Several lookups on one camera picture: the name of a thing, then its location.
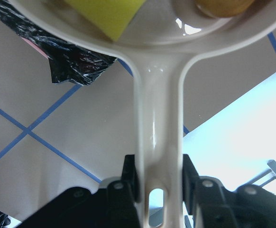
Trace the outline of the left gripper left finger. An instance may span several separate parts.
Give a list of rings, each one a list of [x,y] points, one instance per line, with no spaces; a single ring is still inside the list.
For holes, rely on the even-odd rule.
[[[23,228],[139,228],[135,202],[138,179],[135,156],[126,155],[122,175],[106,180],[103,187],[91,193],[83,187],[72,187],[48,202],[21,226]]]

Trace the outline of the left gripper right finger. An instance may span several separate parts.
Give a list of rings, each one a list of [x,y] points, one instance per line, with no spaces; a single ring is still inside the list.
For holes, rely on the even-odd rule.
[[[276,195],[254,184],[227,190],[183,155],[183,201],[195,228],[276,228]]]

